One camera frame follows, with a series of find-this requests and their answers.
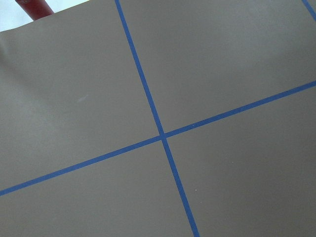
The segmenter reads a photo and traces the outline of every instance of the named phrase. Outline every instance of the white scuff mark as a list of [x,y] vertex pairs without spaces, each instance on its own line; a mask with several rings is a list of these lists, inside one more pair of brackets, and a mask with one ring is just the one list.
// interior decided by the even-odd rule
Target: white scuff mark
[[84,97],[81,97],[80,99],[77,100],[77,103],[80,103],[84,101],[89,95],[85,95]]

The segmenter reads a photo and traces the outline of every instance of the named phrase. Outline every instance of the gray floor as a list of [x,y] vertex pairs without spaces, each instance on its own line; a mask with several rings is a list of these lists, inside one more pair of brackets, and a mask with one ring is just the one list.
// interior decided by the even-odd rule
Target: gray floor
[[316,236],[304,4],[120,3],[167,140],[114,0],[0,33],[0,236]]

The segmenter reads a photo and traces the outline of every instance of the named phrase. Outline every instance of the red pole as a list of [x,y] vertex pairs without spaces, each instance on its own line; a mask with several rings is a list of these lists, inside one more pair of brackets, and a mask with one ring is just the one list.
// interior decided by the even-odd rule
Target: red pole
[[54,14],[45,0],[15,0],[20,7],[32,18],[37,20]]

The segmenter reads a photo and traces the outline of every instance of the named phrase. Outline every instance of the blue grid line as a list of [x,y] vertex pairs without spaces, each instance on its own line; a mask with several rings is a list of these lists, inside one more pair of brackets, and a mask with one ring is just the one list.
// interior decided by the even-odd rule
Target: blue grid line
[[236,108],[236,109],[233,109],[233,110],[224,112],[224,113],[222,113],[222,114],[215,115],[215,116],[213,116],[213,117],[210,117],[210,118],[201,120],[201,121],[199,121],[199,122],[195,122],[195,123],[192,123],[192,124],[190,124],[190,125],[187,125],[187,126],[178,128],[178,129],[176,129],[176,130],[173,130],[173,131],[170,131],[170,132],[166,133],[165,135],[166,135],[166,137],[171,137],[171,136],[174,136],[174,135],[177,135],[177,134],[180,134],[180,133],[189,131],[189,130],[191,130],[191,129],[194,129],[194,128],[197,128],[197,127],[201,127],[201,126],[203,126],[203,125],[206,125],[206,124],[209,124],[209,123],[212,123],[212,122],[215,122],[215,121],[218,121],[218,120],[227,118],[227,117],[229,117],[229,116],[232,116],[232,115],[235,115],[235,114],[244,112],[244,111],[246,111],[246,110],[253,109],[253,108],[258,107],[258,106],[260,106],[260,105],[267,104],[267,103],[272,102],[272,101],[274,101],[274,100],[278,100],[278,99],[280,99],[280,98],[283,98],[283,97],[286,97],[286,96],[295,94],[295,93],[297,93],[297,92],[300,92],[300,91],[303,91],[303,90],[312,88],[312,87],[314,87],[314,86],[316,86],[316,80],[315,80],[315,81],[312,81],[312,82],[309,82],[309,83],[307,83],[307,84],[298,86],[298,87],[296,87],[296,88],[293,88],[293,89],[290,89],[290,90],[281,92],[281,93],[279,93],[279,94],[272,95],[272,96],[267,97],[267,98],[264,98],[264,99],[262,99],[262,100],[258,100],[258,101],[256,101],[256,102],[251,103],[251,104],[247,104],[247,105],[241,106],[241,107],[239,107],[239,108]]
[[139,61],[139,58],[138,58],[138,55],[137,55],[137,52],[136,52],[136,49],[135,49],[135,46],[134,46],[134,43],[133,43],[132,36],[131,36],[131,34],[129,32],[129,29],[128,29],[128,26],[127,26],[127,23],[126,23],[126,20],[125,20],[125,17],[124,17],[124,13],[123,13],[122,7],[120,5],[119,0],[115,0],[115,3],[117,5],[118,14],[119,14],[119,17],[121,19],[121,22],[122,22],[122,25],[123,25],[123,28],[124,28],[124,31],[125,31],[125,34],[126,34],[126,38],[127,38],[130,50],[132,52],[135,64],[136,64],[136,68],[137,68],[140,80],[141,80],[143,88],[145,90],[145,94],[147,96],[147,99],[148,99],[150,108],[152,110],[152,113],[153,113],[153,116],[154,116],[154,120],[155,120],[157,129],[158,129],[159,135],[161,137],[161,141],[162,141],[164,150],[166,152],[166,156],[167,156],[167,159],[168,159],[168,162],[169,162],[172,174],[173,174],[173,178],[174,178],[175,183],[177,185],[178,192],[180,194],[183,207],[184,207],[186,215],[188,217],[188,220],[189,220],[189,223],[190,223],[190,226],[191,226],[191,230],[193,232],[194,237],[199,237],[198,228],[197,228],[196,222],[194,220],[193,214],[191,212],[189,201],[188,201],[187,196],[185,194],[185,191],[184,191],[184,188],[183,188],[183,185],[182,185],[182,182],[181,182],[181,179],[180,179],[180,176],[179,176],[176,164],[174,162],[174,159],[173,159],[173,156],[172,156],[172,153],[171,153],[171,150],[170,150],[167,138],[166,138],[165,133],[163,131],[163,127],[162,127],[162,124],[160,122],[160,118],[159,118],[157,109],[155,107],[154,100],[153,100],[152,95],[150,93],[150,90],[149,90],[149,87],[148,87],[148,84],[147,84],[147,81],[146,81],[146,78],[145,78],[142,66],[140,64],[140,61]]
[[60,176],[60,175],[63,175],[63,174],[72,172],[72,171],[74,171],[74,170],[84,168],[84,167],[86,167],[86,166],[88,166],[88,165],[98,163],[98,162],[103,161],[103,160],[105,160],[105,159],[109,159],[109,158],[112,158],[112,157],[121,155],[121,154],[123,154],[123,153],[129,152],[129,151],[132,151],[132,150],[135,150],[135,149],[137,149],[137,148],[146,146],[146,145],[148,145],[148,144],[157,142],[157,141],[159,141],[159,140],[160,140],[160,136],[153,137],[153,138],[147,139],[147,140],[145,140],[145,141],[142,141],[142,142],[139,142],[139,143],[135,143],[135,144],[133,144],[133,145],[130,145],[130,146],[127,146],[127,147],[118,149],[118,150],[116,150],[116,151],[107,153],[107,154],[105,154],[105,155],[102,155],[102,156],[99,156],[99,157],[96,157],[96,158],[92,158],[92,159],[83,161],[83,162],[81,162],[81,163],[74,164],[74,165],[72,165],[72,166],[69,166],[69,167],[66,167],[66,168],[57,170],[57,171],[55,171],[55,172],[52,172],[52,173],[43,175],[43,176],[41,176],[41,177],[38,177],[38,178],[35,178],[35,179],[32,179],[32,180],[29,180],[29,181],[24,182],[24,183],[22,183],[22,184],[18,184],[18,185],[15,185],[15,186],[13,186],[13,187],[10,187],[10,188],[1,190],[1,191],[0,191],[0,197],[3,196],[3,195],[5,195],[5,194],[8,194],[8,193],[17,191],[17,190],[19,190],[19,189],[23,189],[23,188],[26,188],[26,187],[28,187],[28,186],[31,186],[31,185],[34,185],[34,184],[43,182],[43,181],[45,181],[45,180],[52,179],[52,178],[54,178],[54,177],[57,177],[57,176]]
[[308,2],[308,0],[302,0],[303,4],[305,5],[305,7],[307,8],[307,10],[310,12],[311,16],[314,18],[314,20],[316,21],[316,12],[314,11],[313,7],[310,5],[310,3]]

